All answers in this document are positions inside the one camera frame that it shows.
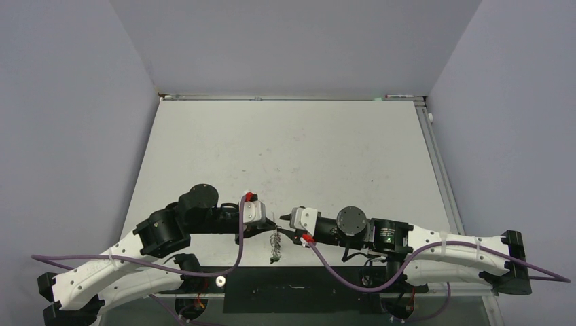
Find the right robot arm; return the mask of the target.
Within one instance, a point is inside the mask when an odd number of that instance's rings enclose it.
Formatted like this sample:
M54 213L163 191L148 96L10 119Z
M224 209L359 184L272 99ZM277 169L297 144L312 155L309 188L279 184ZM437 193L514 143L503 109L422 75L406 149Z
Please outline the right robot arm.
M508 295L532 292L519 231L492 237L451 234L369 218L355 206L343 208L334 219L299 206L281 219L289 222L295 243L315 241L384 258L389 265L384 282L394 291L407 285L456 282L488 285Z

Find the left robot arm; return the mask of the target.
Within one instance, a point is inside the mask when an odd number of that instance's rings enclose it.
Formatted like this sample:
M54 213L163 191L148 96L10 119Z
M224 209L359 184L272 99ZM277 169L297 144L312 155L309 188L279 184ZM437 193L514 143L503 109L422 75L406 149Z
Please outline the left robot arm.
M193 292L203 278L231 273L242 258L244 239L277 226L257 194L247 192L237 204L218 200L213 186L195 185L100 255L83 255L85 262L78 267L39 276L39 293L50 302L43 310L45 325L91 325L125 302L161 291ZM194 234L235 235L234 264L223 271L202 271L195 255L181 252Z

